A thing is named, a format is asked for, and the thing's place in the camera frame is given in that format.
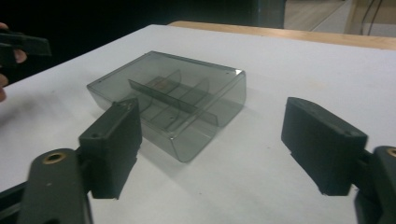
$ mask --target human hand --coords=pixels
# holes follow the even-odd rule
[[[5,25],[4,23],[0,22],[0,29],[8,29],[8,26]],[[15,59],[16,59],[17,63],[23,63],[27,58],[25,52],[23,52],[20,49],[15,49],[14,53],[15,53]],[[8,84],[7,77],[0,74],[0,102],[6,100],[7,96],[6,96],[6,92],[4,91],[3,87],[5,87],[7,84]]]

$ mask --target transparent plastic box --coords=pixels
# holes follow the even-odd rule
[[[246,73],[152,51],[89,84],[88,90],[104,110],[137,98],[143,136],[185,162],[242,109]]]

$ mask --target white table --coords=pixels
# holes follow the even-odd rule
[[[86,85],[156,50],[247,71],[238,116],[191,162],[144,140],[118,201],[91,200],[95,223],[356,223],[353,199],[320,195],[280,140],[288,96],[322,105],[396,146],[396,51],[149,26],[6,87],[0,190],[30,162],[78,137],[102,111]]]

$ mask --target wooden floor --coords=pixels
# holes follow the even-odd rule
[[[288,0],[285,29],[313,31],[344,3],[343,0]]]

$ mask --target brass screw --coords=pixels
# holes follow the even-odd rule
[[[62,161],[64,158],[66,158],[66,154],[62,152],[55,152],[49,154],[46,158],[44,158],[43,163],[46,165],[53,164],[59,161]]]
[[[388,154],[396,158],[396,147],[388,148]]]

